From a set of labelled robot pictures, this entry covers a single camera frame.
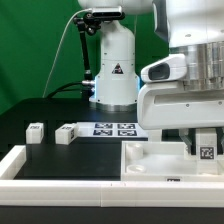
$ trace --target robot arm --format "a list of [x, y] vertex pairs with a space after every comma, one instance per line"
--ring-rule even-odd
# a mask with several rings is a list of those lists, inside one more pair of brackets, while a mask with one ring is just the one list
[[[102, 10], [113, 15], [115, 7], [121, 7], [125, 14], [135, 15], [152, 10], [152, 0], [78, 1], [83, 8], [93, 8], [97, 16], [102, 15]], [[139, 78], [135, 74], [135, 37], [117, 19], [104, 21], [100, 24], [101, 69], [95, 77], [95, 93], [89, 99], [90, 105], [107, 111], [135, 110], [139, 91]]]

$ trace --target green wall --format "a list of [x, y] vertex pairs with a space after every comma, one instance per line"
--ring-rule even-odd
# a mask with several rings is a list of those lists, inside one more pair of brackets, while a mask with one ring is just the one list
[[[76, 0], [0, 0], [0, 113], [17, 102], [42, 97], [62, 32], [80, 10]], [[136, 72], [168, 54], [167, 44], [153, 33], [153, 15], [137, 18]], [[122, 24], [134, 30], [135, 16]], [[90, 62], [99, 71], [100, 35], [88, 37]], [[83, 64], [77, 28], [68, 29], [48, 92], [82, 80]], [[65, 93], [58, 97], [80, 97]]]

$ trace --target black table surface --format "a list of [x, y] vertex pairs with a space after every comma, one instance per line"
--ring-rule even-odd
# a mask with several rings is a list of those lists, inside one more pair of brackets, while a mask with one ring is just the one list
[[[54, 131], [73, 122], [136, 123], [136, 111], [103, 112], [89, 108], [89, 103], [80, 99], [24, 100], [0, 116], [0, 159], [14, 145], [25, 144], [25, 130], [34, 122], [45, 124], [45, 137], [41, 145], [27, 145], [28, 159], [16, 179], [120, 180], [121, 141], [130, 139], [77, 138], [62, 146], [55, 144]], [[223, 220], [222, 208], [0, 206], [2, 224], [207, 224]]]

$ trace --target small white block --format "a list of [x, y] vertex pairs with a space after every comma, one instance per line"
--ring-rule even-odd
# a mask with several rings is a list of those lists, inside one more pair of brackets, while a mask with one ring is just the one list
[[40, 144], [44, 137], [44, 124], [31, 123], [26, 129], [26, 143]]
[[77, 124], [64, 124], [55, 131], [56, 144], [69, 145], [78, 136]]

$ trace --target white box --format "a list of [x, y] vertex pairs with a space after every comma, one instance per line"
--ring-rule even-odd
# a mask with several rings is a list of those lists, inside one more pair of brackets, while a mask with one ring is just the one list
[[44, 137], [44, 124], [43, 123], [30, 123], [26, 129], [26, 143], [27, 144], [40, 144]]
[[64, 124], [55, 131], [56, 144], [69, 145], [78, 136], [77, 124]]

